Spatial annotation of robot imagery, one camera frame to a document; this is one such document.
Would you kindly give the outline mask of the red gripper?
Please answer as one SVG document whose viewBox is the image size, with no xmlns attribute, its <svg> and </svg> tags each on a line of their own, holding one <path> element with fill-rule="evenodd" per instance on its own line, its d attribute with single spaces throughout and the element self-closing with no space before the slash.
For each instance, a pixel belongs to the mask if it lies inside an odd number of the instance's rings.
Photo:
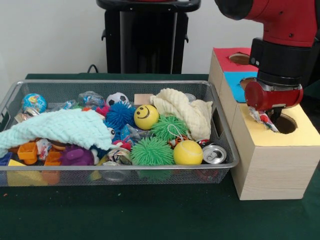
<svg viewBox="0 0 320 240">
<path fill-rule="evenodd" d="M 284 108 L 298 105 L 303 98 L 304 90 L 298 87 L 280 87 L 264 84 L 254 80 L 244 89 L 244 98 L 249 107 L 257 111 L 272 109 L 271 122 L 276 125 Z"/>
</svg>

